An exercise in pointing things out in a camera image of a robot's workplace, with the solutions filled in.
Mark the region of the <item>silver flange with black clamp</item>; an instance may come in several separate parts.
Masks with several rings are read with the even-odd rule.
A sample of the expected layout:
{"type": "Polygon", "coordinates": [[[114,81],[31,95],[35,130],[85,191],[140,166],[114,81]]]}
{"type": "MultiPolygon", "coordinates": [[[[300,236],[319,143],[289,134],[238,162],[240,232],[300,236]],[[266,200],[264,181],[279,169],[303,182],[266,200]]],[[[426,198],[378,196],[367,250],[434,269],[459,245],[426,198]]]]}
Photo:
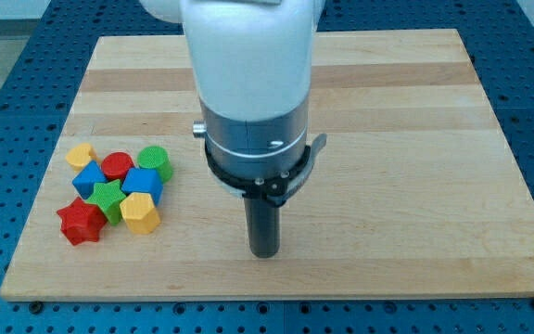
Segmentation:
{"type": "Polygon", "coordinates": [[[310,177],[327,135],[307,143],[308,102],[262,121],[239,121],[201,106],[193,132],[205,143],[209,168],[231,195],[283,206],[310,177]]]}

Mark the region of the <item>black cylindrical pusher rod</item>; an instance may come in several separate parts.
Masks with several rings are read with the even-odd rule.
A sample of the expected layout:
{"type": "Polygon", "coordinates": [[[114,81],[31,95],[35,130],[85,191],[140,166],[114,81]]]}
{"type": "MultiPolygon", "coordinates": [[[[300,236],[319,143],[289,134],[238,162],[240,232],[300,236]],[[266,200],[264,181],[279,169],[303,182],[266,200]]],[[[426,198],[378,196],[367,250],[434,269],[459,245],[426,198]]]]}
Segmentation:
{"type": "Polygon", "coordinates": [[[263,199],[244,199],[251,252],[259,258],[273,257],[280,247],[279,209],[263,199]]]}

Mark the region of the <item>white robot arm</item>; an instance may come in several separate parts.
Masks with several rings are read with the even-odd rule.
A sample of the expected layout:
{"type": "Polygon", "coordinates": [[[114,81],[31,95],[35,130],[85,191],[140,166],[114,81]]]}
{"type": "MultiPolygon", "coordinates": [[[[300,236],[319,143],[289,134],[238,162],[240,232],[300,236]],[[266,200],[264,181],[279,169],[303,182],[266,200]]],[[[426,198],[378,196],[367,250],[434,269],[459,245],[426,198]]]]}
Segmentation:
{"type": "Polygon", "coordinates": [[[280,248],[280,208],[312,173],[326,144],[312,142],[312,47],[324,2],[141,0],[154,18],[183,27],[215,178],[245,202],[259,258],[280,248]]]}

